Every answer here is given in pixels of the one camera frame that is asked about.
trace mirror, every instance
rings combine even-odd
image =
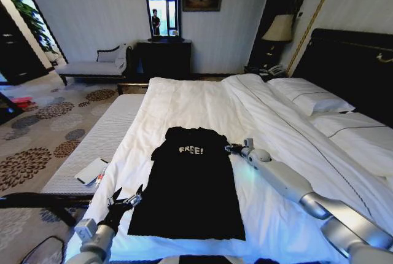
[[[146,0],[152,39],[181,38],[180,0]]]

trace black cable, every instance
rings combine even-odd
[[[64,241],[61,238],[58,238],[55,235],[51,235],[48,236],[47,238],[45,238],[43,241],[41,241],[38,245],[36,245],[34,248],[32,248],[27,255],[22,259],[22,261],[20,262],[20,264],[25,264],[25,261],[28,257],[31,256],[32,253],[34,253],[43,243],[45,243],[48,239],[50,238],[54,238],[56,240],[58,240],[61,243],[61,261],[59,262],[60,264],[62,264],[64,262]]]
[[[286,122],[293,130],[295,130],[297,133],[299,133],[300,135],[302,135],[323,157],[324,159],[333,167],[333,169],[341,176],[341,178],[344,179],[344,181],[349,185],[349,187],[352,188],[352,190],[354,191],[354,193],[360,198],[360,200],[362,201],[363,205],[366,207],[369,215],[371,216],[371,218],[374,219],[373,215],[371,214],[370,208],[367,206],[367,204],[365,203],[365,201],[363,200],[363,198],[358,194],[358,192],[355,190],[355,188],[349,183],[349,181],[347,180],[347,178],[344,177],[344,175],[342,175],[342,173],[340,173],[340,171],[332,164],[332,162],[330,162],[327,157],[322,153],[322,151],[315,145],[313,144],[302,132],[300,132],[299,130],[297,130],[293,125],[291,125],[287,120],[285,120],[283,117],[281,117],[274,109],[272,109],[269,105],[267,105],[264,101],[262,101],[254,92],[252,92],[247,86],[245,86],[245,84],[242,83],[242,81],[239,80],[238,76],[235,76],[236,79],[239,81],[239,83],[241,85],[243,85],[245,87],[245,89],[247,89],[248,91],[250,91],[256,98],[259,99],[259,101],[261,103],[263,103],[264,105],[266,105],[272,112],[274,112],[281,120],[283,120],[284,122]]]

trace lamp shade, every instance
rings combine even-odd
[[[263,35],[266,41],[291,41],[293,14],[276,15],[270,28]]]

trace telephone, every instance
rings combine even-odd
[[[259,69],[260,76],[278,77],[278,76],[283,76],[284,74],[285,74],[285,69],[280,64],[273,66],[270,69]]]

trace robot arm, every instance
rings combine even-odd
[[[75,226],[75,232],[82,240],[80,253],[67,261],[67,264],[109,263],[112,240],[115,237],[124,213],[137,206],[142,200],[142,187],[131,198],[118,200],[122,191],[118,189],[109,199],[108,214],[98,224],[93,219],[83,219]]]
[[[251,138],[244,141],[244,146],[232,144],[226,150],[240,154],[284,198],[299,204],[315,218],[328,219],[321,227],[322,233],[351,263],[372,263],[370,257],[375,264],[393,263],[393,253],[386,250],[393,245],[389,233],[344,202],[318,195],[298,172],[272,159],[266,150],[255,149]]]

